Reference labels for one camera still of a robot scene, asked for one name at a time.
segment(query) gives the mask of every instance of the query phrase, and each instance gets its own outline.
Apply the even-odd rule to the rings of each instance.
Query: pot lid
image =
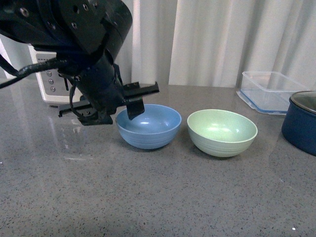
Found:
[[[294,93],[290,99],[303,110],[316,114],[316,91],[299,91]]]

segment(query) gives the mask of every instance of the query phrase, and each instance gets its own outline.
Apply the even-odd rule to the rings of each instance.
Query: blue bowl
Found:
[[[156,149],[167,145],[180,128],[181,115],[163,105],[145,105],[145,112],[129,120],[127,110],[121,111],[116,124],[122,138],[141,149]]]

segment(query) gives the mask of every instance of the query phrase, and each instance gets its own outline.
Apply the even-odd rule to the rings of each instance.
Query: pot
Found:
[[[282,134],[295,147],[316,156],[316,91],[296,92],[289,101]]]

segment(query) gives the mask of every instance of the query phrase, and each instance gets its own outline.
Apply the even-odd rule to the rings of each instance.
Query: bowl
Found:
[[[248,118],[225,110],[200,110],[188,117],[193,143],[215,157],[233,157],[251,145],[257,126]]]
[[[163,105],[145,105],[145,112],[129,120],[127,110],[121,111],[116,124],[122,138],[141,149],[156,149],[167,145],[180,128],[181,115]]]

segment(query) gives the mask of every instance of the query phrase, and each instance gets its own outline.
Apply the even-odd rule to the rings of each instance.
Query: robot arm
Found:
[[[130,119],[144,112],[142,96],[159,92],[157,83],[141,88],[123,85],[115,58],[131,27],[132,17],[121,0],[1,0],[0,34],[31,44],[35,50],[56,52],[56,59],[15,70],[3,57],[0,66],[15,79],[57,68],[68,79],[70,104],[59,116],[72,111],[83,125],[112,124],[110,115],[126,106]],[[75,88],[86,100],[72,103]],[[91,109],[84,116],[82,110]]]

